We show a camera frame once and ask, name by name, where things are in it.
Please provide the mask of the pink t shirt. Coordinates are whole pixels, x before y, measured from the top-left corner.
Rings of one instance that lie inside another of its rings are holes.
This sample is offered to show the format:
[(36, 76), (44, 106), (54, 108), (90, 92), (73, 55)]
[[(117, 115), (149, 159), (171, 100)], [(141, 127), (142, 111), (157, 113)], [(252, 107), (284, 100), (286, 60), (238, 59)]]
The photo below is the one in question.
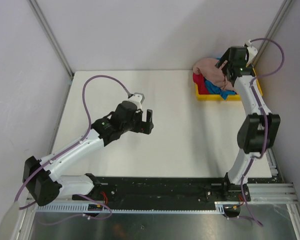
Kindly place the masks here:
[(219, 87), (222, 91), (236, 91), (228, 78), (223, 74), (221, 68), (217, 68), (218, 59), (203, 58), (196, 62), (192, 71), (196, 75), (202, 75), (206, 80), (213, 85)]

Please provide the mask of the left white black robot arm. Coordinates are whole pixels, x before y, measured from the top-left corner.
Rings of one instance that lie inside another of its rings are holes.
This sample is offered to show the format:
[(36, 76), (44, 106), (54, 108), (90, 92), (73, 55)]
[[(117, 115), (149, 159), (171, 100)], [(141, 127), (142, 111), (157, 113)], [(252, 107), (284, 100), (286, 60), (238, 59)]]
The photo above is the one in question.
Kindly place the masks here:
[(154, 128), (153, 111), (143, 111), (135, 103), (125, 100), (115, 111), (97, 119), (88, 133), (63, 149), (36, 159), (29, 157), (24, 163), (23, 186), (38, 206), (45, 206), (57, 197), (85, 195), (90, 200), (100, 196), (101, 188), (91, 173), (79, 176), (63, 175), (63, 172), (92, 152), (96, 152), (118, 140), (126, 132), (149, 135)]

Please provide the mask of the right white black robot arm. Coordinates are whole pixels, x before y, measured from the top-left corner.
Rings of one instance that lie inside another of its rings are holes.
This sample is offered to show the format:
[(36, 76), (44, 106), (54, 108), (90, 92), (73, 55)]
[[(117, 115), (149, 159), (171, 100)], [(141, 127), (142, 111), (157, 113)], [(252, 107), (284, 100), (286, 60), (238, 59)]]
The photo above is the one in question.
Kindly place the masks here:
[(253, 162), (274, 145), (281, 122), (280, 116), (267, 107), (258, 89), (257, 75), (251, 64), (257, 52), (252, 45), (231, 46), (215, 65), (240, 96), (246, 115), (237, 133), (239, 152), (220, 188), (225, 201), (236, 201), (249, 194), (248, 172)]

